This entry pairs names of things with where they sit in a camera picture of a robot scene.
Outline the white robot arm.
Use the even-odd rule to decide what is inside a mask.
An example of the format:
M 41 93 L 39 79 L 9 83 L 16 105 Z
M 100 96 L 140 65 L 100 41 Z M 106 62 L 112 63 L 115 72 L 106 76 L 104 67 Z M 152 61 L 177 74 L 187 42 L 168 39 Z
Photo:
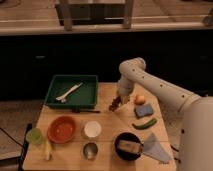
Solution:
M 137 57 L 119 65 L 117 96 L 121 104 L 137 83 L 183 115 L 177 171 L 213 171 L 213 96 L 202 97 L 145 71 Z

